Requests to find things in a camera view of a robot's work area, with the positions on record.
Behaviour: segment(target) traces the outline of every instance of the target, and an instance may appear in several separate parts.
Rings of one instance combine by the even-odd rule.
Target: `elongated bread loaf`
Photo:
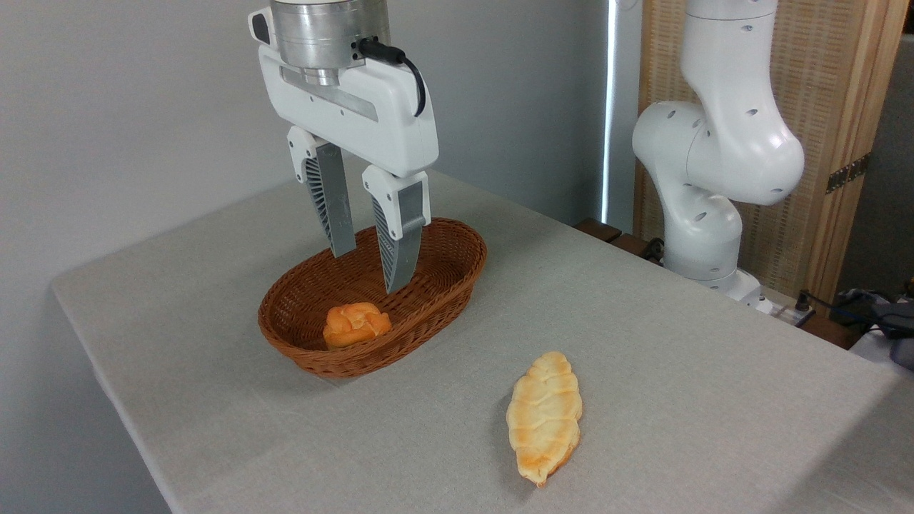
[[[565,356],[550,351],[534,361],[515,384],[506,415],[521,477],[546,485],[578,446],[582,412],[578,377]]]

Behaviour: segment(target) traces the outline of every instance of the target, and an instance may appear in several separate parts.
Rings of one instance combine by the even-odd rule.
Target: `oval basket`
[[[387,294],[377,234],[370,227],[356,234],[356,249],[350,253],[335,259],[324,250],[276,281],[260,303],[260,331],[305,371],[330,378],[364,375],[406,357],[448,326],[470,301],[485,257],[485,243],[475,230],[435,218],[422,229],[412,280]],[[388,313],[390,332],[328,350],[327,311],[357,302],[371,302]]]

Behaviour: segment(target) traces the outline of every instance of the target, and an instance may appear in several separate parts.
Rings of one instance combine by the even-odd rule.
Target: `white wall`
[[[436,167],[593,216],[602,2],[389,3]],[[244,26],[265,4],[0,0],[0,511],[165,511],[48,284],[291,178]]]

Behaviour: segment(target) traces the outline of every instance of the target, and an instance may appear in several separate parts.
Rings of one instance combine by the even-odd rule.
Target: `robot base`
[[[726,294],[741,304],[748,305],[764,314],[770,314],[773,308],[771,302],[762,296],[759,280],[740,269],[721,279],[696,280],[696,282]]]

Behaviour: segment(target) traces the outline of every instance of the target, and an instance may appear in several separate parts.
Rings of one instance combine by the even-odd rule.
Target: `basket rim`
[[[260,302],[260,308],[258,309],[258,322],[259,322],[258,324],[260,325],[260,332],[263,334],[264,337],[267,338],[267,340],[270,342],[271,345],[273,345],[275,348],[277,348],[280,351],[283,351],[285,349],[285,350],[294,352],[295,354],[300,355],[302,357],[306,357],[309,355],[312,355],[315,357],[320,356],[320,358],[323,359],[324,361],[337,360],[337,361],[341,361],[341,362],[348,361],[349,357],[350,357],[349,354],[363,353],[363,352],[371,351],[373,349],[383,348],[383,347],[389,345],[391,342],[393,342],[397,338],[409,333],[421,320],[427,319],[429,317],[429,314],[432,311],[452,302],[457,296],[462,294],[465,290],[472,289],[473,285],[475,284],[476,279],[479,278],[479,275],[483,271],[485,261],[488,256],[488,248],[486,247],[485,241],[483,240],[482,236],[480,236],[479,233],[476,232],[476,230],[474,230],[472,227],[470,227],[466,223],[463,223],[462,221],[459,221],[459,220],[453,220],[450,218],[441,218],[441,217],[432,218],[431,223],[432,224],[438,223],[439,225],[442,225],[442,224],[443,225],[452,225],[452,226],[456,226],[456,227],[463,229],[464,234],[469,236],[468,238],[466,238],[467,241],[471,241],[472,243],[474,243],[474,245],[478,247],[479,251],[476,253],[476,258],[473,261],[473,265],[472,265],[470,272],[468,272],[466,275],[461,277],[461,279],[459,281],[452,284],[442,294],[439,294],[436,297],[434,302],[428,303],[428,304],[424,305],[422,308],[419,308],[419,309],[409,313],[407,316],[403,317],[389,332],[387,332],[387,334],[384,334],[384,335],[378,336],[378,337],[374,337],[367,341],[361,341],[361,342],[349,345],[347,347],[337,348],[334,350],[307,349],[307,348],[296,347],[295,345],[287,342],[286,340],[284,340],[277,334],[276,330],[272,326],[270,317],[268,316],[267,306],[271,305],[273,303],[272,302],[273,298],[280,295],[281,293],[283,293],[285,291],[285,289],[287,287],[291,286],[290,283],[285,283],[283,281],[283,279],[286,278],[287,276],[289,276],[291,273],[297,273],[301,267],[303,267],[306,263],[308,263],[308,261],[310,261],[314,258],[317,258],[318,256],[320,256],[322,254],[330,253],[331,250],[329,248],[323,249],[320,252],[316,253],[315,255],[294,265],[291,269],[289,269],[282,276],[280,276],[280,278],[278,280],[276,280],[276,282],[273,283],[273,285],[267,291],[267,294],[264,295],[263,300]],[[375,229],[374,226],[369,226],[369,227],[366,227],[366,228],[360,230],[359,232],[362,232],[365,230],[374,230],[374,229]]]

